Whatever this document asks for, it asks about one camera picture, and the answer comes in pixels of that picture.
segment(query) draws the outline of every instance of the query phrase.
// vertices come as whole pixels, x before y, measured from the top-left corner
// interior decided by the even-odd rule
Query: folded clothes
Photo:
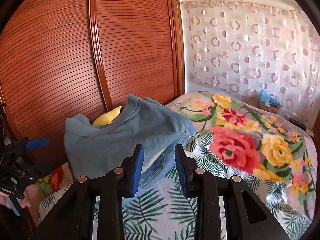
[[[141,184],[149,187],[174,166],[175,145],[186,144],[194,132],[191,121],[182,115],[150,98],[128,95],[127,105],[110,124],[92,126],[81,114],[67,118],[64,145],[75,178],[86,175],[91,179],[120,166],[142,143]]]

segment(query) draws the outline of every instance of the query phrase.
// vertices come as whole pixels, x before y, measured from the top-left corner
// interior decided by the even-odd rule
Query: jeans seam
[[[183,135],[181,136],[181,138],[179,139],[179,141],[177,142],[177,144],[180,144],[181,142],[183,142],[185,139],[187,139],[188,136],[190,137],[190,133],[189,133],[188,129],[186,129],[185,132],[183,133]],[[149,184],[150,184],[155,178],[157,178],[158,175],[159,175],[159,173],[164,169],[164,167],[163,167],[164,156],[163,156],[162,153],[161,153],[160,156],[161,156],[161,165],[160,165],[148,178],[146,178],[145,181],[141,184],[144,188],[145,188],[145,187],[148,187]],[[151,178],[151,179],[148,181],[148,179],[149,179],[150,177],[152,177],[152,176],[155,174],[155,172],[157,172],[157,171],[159,171],[158,174],[156,174],[153,178]]]

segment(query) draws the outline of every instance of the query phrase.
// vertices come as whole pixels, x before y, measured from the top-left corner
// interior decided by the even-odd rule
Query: metal screw
[[[124,169],[118,167],[118,168],[115,168],[114,172],[115,172],[115,174],[121,174],[124,172]]]
[[[79,181],[80,183],[84,183],[84,182],[87,181],[87,177],[86,177],[86,176],[80,176],[80,177],[78,178],[78,181]]]
[[[239,176],[233,176],[232,177],[232,180],[234,181],[234,182],[240,182],[241,181],[241,177],[239,177]]]
[[[198,174],[204,174],[204,169],[202,169],[202,168],[196,168],[196,173],[198,173]]]

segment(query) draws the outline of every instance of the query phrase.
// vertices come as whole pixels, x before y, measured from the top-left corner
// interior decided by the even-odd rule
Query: yellow pillow
[[[121,106],[118,106],[110,112],[99,116],[96,120],[94,120],[93,125],[105,125],[112,123],[112,120],[120,114],[120,109]]]

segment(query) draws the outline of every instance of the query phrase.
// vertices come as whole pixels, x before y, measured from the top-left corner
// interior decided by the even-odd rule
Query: blue plastic bag
[[[260,91],[259,101],[260,101],[260,103],[261,103],[261,101],[265,101],[266,103],[271,103],[275,106],[279,106],[279,100],[269,96],[265,89],[262,89]]]

